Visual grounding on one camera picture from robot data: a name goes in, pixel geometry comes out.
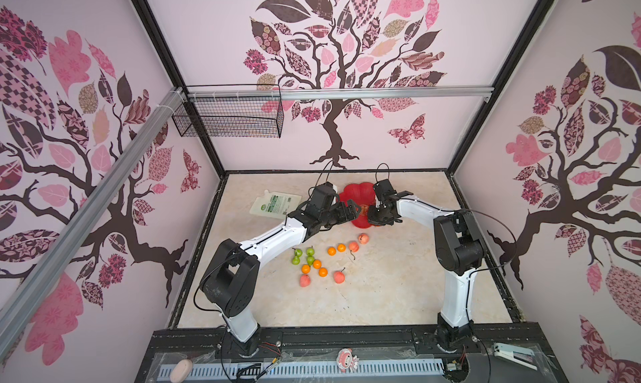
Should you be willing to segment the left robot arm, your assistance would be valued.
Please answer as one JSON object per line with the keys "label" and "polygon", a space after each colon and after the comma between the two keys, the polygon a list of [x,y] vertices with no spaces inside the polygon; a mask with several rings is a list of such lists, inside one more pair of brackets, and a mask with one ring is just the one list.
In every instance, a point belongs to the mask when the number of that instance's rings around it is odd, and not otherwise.
{"label": "left robot arm", "polygon": [[236,342],[256,343],[260,325],[250,303],[260,268],[312,236],[356,220],[361,211],[355,201],[341,201],[333,184],[320,184],[275,228],[239,243],[222,241],[195,293],[215,305]]}

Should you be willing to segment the aluminium rail back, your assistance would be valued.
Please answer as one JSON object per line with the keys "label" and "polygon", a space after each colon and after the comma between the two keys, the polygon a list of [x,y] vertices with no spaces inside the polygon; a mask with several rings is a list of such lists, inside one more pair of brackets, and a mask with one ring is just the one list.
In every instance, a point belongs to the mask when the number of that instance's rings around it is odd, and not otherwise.
{"label": "aluminium rail back", "polygon": [[434,86],[434,87],[393,87],[379,89],[293,89],[283,90],[276,86],[275,89],[240,90],[232,86],[227,90],[190,91],[190,99],[246,99],[265,98],[282,100],[312,100],[312,99],[396,99],[396,98],[443,98],[443,97],[482,97],[492,96],[494,87],[491,86]]}

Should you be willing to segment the pink cartoon figure sticker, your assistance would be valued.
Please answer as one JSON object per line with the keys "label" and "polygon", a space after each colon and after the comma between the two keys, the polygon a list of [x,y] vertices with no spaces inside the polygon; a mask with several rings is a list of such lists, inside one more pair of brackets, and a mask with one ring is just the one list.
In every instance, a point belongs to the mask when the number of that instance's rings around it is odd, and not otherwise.
{"label": "pink cartoon figure sticker", "polygon": [[355,372],[358,365],[359,358],[353,354],[352,349],[344,348],[338,352],[337,366],[341,373]]}

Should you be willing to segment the white green refill pouch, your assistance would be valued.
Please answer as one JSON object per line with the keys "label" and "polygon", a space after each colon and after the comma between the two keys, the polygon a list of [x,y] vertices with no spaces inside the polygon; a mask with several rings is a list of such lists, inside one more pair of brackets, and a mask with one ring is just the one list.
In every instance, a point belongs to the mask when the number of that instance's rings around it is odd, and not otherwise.
{"label": "white green refill pouch", "polygon": [[301,197],[297,195],[266,190],[263,196],[255,199],[250,208],[250,214],[283,221],[290,212],[297,208],[300,200]]}

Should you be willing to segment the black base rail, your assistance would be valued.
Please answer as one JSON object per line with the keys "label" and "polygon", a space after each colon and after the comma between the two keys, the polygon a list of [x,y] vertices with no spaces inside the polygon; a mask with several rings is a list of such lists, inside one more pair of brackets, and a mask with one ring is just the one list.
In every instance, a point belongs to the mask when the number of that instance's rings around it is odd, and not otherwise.
{"label": "black base rail", "polygon": [[[567,377],[541,327],[532,322],[480,324],[472,336],[452,351],[436,340],[434,325],[265,327],[256,343],[238,344],[224,327],[156,331],[135,377],[138,382],[169,382],[176,364],[189,359],[196,364],[221,366],[265,362],[335,361],[341,349],[352,349],[365,360],[440,359],[441,376],[388,376],[347,378],[274,379],[243,378],[242,370],[228,381],[189,382],[564,382]],[[498,358],[493,345],[504,343],[535,353],[537,371]]]}

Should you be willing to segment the red flower fruit bowl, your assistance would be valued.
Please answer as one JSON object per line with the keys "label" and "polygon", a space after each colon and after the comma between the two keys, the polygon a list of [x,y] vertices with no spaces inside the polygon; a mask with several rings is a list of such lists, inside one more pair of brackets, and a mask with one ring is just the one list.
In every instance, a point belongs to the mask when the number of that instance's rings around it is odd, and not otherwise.
{"label": "red flower fruit bowl", "polygon": [[369,229],[372,227],[367,217],[369,209],[375,207],[377,201],[372,183],[349,184],[340,193],[340,199],[342,202],[352,200],[361,208],[359,216],[352,221],[355,227],[359,229]]}

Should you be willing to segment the pink oval soap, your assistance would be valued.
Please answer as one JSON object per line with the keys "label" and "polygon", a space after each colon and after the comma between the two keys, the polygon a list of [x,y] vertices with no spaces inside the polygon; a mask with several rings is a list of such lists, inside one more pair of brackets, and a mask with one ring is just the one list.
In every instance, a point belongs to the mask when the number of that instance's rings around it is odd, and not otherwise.
{"label": "pink oval soap", "polygon": [[183,383],[193,370],[193,362],[189,359],[179,361],[170,373],[171,383]]}

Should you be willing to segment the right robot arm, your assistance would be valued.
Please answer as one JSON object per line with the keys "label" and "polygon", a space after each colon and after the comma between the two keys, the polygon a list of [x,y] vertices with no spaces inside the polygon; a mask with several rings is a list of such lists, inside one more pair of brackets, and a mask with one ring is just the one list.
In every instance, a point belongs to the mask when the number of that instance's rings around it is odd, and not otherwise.
{"label": "right robot arm", "polygon": [[452,351],[472,336],[472,292],[487,252],[472,211],[434,206],[409,191],[396,191],[388,179],[375,183],[373,190],[376,205],[367,212],[371,225],[392,226],[410,219],[433,229],[437,260],[446,271],[436,340],[444,351]]}

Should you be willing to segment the white stapler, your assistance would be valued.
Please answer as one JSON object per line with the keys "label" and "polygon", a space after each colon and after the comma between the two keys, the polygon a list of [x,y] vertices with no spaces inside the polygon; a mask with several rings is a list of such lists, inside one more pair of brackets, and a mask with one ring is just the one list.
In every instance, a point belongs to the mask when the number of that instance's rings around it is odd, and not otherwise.
{"label": "white stapler", "polygon": [[511,361],[514,364],[527,367],[531,370],[537,371],[538,369],[535,361],[535,353],[529,348],[495,343],[493,345],[493,354],[498,358]]}

